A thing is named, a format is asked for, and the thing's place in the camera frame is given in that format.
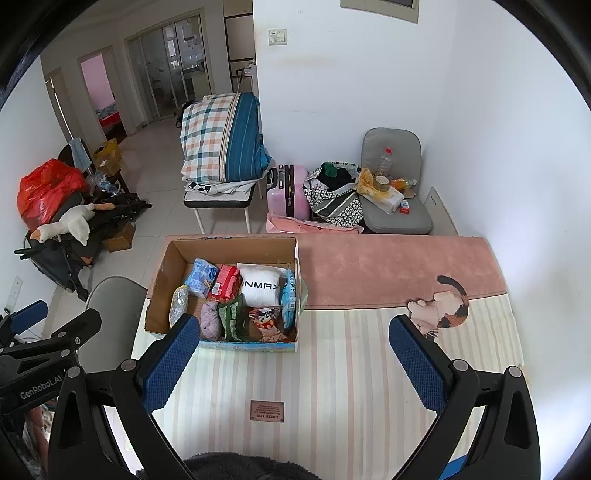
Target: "orange bag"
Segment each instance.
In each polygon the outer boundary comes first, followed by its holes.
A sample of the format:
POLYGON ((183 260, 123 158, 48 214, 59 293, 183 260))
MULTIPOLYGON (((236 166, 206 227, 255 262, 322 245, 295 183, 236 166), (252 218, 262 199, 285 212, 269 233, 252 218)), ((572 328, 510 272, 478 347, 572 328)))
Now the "orange bag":
POLYGON ((61 204, 75 191, 85 192, 88 184, 82 172, 52 158, 21 178, 17 208, 30 231, 50 223, 61 204))

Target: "gray cushion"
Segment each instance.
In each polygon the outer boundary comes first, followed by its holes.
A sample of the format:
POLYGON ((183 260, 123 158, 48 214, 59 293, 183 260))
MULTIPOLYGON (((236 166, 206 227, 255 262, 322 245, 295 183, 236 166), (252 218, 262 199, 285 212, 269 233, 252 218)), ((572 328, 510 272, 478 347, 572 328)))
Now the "gray cushion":
MULTIPOLYGON (((390 175, 394 178, 421 179, 421 142, 408 130, 391 128, 372 128, 363 139, 361 166, 374 171, 377 162, 386 148, 392 149, 394 166, 390 175)), ((433 228, 433 221, 425 206, 417 199, 408 200, 410 213, 403 215, 399 210, 388 215, 369 200, 359 196, 363 206, 365 225, 375 233, 398 233, 407 235, 427 235, 433 228)))
POLYGON ((131 356, 147 289, 125 277, 109 277, 90 293, 86 309, 100 313, 100 332, 78 350, 87 373, 113 370, 131 356))
POLYGON ((375 233, 399 235, 427 235, 433 228, 433 221, 426 207, 418 198, 407 200, 410 213, 404 215, 396 210, 389 215, 368 199, 359 196, 363 206, 365 225, 375 233))
POLYGON ((394 166, 391 175, 398 179, 421 179, 421 142, 408 130, 372 128, 363 139, 361 166, 375 171, 386 148, 392 149, 394 166))

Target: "wall socket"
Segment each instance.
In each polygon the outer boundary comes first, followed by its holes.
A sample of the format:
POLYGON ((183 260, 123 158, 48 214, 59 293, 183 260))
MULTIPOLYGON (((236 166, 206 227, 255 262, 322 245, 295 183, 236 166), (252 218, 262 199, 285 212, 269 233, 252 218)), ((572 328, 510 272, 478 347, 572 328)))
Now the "wall socket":
POLYGON ((14 282, 12 282, 12 288, 10 289, 10 293, 8 294, 8 301, 6 302, 6 306, 4 307, 4 312, 8 315, 14 312, 14 308, 17 305, 17 299, 21 292, 22 287, 22 280, 18 277, 14 277, 14 282))

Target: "red snack package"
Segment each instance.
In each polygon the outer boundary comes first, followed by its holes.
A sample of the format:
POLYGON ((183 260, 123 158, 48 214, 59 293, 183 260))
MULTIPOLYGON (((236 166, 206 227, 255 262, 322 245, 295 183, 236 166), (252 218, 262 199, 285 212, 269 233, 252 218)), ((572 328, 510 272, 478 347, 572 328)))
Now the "red snack package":
POLYGON ((207 299, 225 303, 238 295, 240 285, 242 285, 242 277, 238 268, 222 265, 207 299))

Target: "light switch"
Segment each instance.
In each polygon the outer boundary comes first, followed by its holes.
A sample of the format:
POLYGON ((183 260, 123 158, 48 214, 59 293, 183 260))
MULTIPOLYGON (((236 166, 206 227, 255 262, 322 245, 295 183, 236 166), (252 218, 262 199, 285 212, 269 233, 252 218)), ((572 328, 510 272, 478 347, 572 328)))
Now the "light switch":
POLYGON ((269 30, 269 45, 287 45, 287 29, 274 28, 269 30))

